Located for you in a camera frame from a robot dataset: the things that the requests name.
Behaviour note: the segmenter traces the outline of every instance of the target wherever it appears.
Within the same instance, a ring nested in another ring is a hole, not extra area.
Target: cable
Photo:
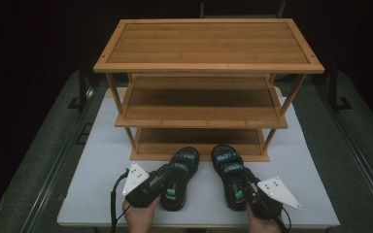
[[[278,216],[275,216],[275,217],[274,217],[274,220],[275,220],[275,222],[277,222],[277,224],[280,226],[280,228],[281,228],[281,232],[283,232],[283,233],[288,233],[288,232],[291,230],[291,228],[292,228],[292,223],[291,223],[291,221],[290,221],[289,214],[288,214],[287,210],[286,210],[285,208],[283,208],[283,210],[284,210],[284,212],[287,214],[288,221],[289,221],[289,227],[286,228],[286,226],[284,225],[283,221],[282,221]]]
[[[120,175],[118,180],[115,182],[114,188],[111,191],[111,233],[115,233],[118,220],[125,214],[125,212],[129,209],[129,207],[131,207],[131,205],[129,205],[126,208],[126,210],[124,210],[123,213],[117,218],[117,207],[116,207],[117,187],[120,181],[128,177],[128,174],[129,174],[129,169],[126,169],[126,172]]]

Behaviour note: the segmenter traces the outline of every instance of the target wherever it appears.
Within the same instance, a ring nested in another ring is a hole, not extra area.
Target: white tag
[[[295,209],[302,210],[301,204],[287,189],[286,185],[277,177],[256,184],[271,199],[287,204]]]
[[[149,176],[150,175],[139,166],[138,163],[132,162],[128,177],[126,178],[125,186],[123,187],[122,195],[128,195],[133,189],[146,181]]]

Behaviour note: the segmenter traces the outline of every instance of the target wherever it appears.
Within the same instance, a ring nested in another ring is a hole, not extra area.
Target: wooden leg
[[[296,93],[298,93],[298,90],[302,86],[302,83],[304,82],[306,77],[307,75],[303,74],[303,75],[298,75],[298,77],[296,78],[295,84],[290,90],[289,95],[287,96],[286,102],[284,102],[284,105],[281,108],[280,114],[282,116],[286,113],[290,103],[292,103],[293,98],[295,98]]]
[[[277,74],[271,74],[270,75],[270,77],[269,77],[269,82],[270,83],[273,83],[274,82],[274,80],[275,80],[275,76],[276,76]]]
[[[128,73],[128,81],[129,81],[129,83],[134,82],[134,78],[132,77],[132,73]]]
[[[123,107],[122,107],[122,103],[120,103],[120,97],[117,91],[117,86],[115,84],[114,75],[111,73],[107,73],[107,79],[108,79],[109,86],[111,88],[112,95],[114,96],[115,104],[117,105],[118,114],[123,114]],[[126,135],[129,138],[129,142],[132,145],[132,148],[135,149],[135,140],[134,140],[134,137],[132,136],[132,132],[130,128],[125,127],[125,131],[126,131]]]
[[[132,148],[135,150],[135,140],[134,137],[132,136],[131,129],[128,127],[125,127],[126,135],[129,138],[129,142],[131,143]]]
[[[114,96],[115,104],[117,105],[118,114],[123,114],[122,103],[120,103],[120,97],[117,91],[117,86],[115,84],[114,75],[107,73],[107,80],[111,88],[112,95]]]
[[[272,141],[272,138],[274,137],[275,132],[277,132],[277,129],[271,129],[269,131],[268,137],[266,138],[265,143],[264,143],[264,147],[262,149],[263,151],[266,151],[266,149],[268,148],[269,144]]]

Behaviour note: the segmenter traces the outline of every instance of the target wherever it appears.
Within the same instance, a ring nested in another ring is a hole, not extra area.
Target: finger
[[[126,200],[124,200],[122,202],[122,210],[125,211],[128,207],[129,207],[129,202],[127,202]]]
[[[150,208],[155,209],[159,203],[160,195],[158,195],[149,205]]]
[[[246,208],[247,208],[248,216],[252,216],[253,215],[253,210],[251,209],[251,206],[248,202],[246,204]]]

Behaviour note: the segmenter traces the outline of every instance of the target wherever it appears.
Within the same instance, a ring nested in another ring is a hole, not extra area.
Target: human hand
[[[147,233],[153,224],[153,214],[159,203],[160,195],[157,196],[147,208],[130,207],[125,212],[126,223],[130,233]],[[129,203],[125,200],[122,203],[122,210],[126,210]]]
[[[274,219],[263,220],[253,214],[250,205],[247,203],[248,232],[249,233],[281,233],[280,226]]]

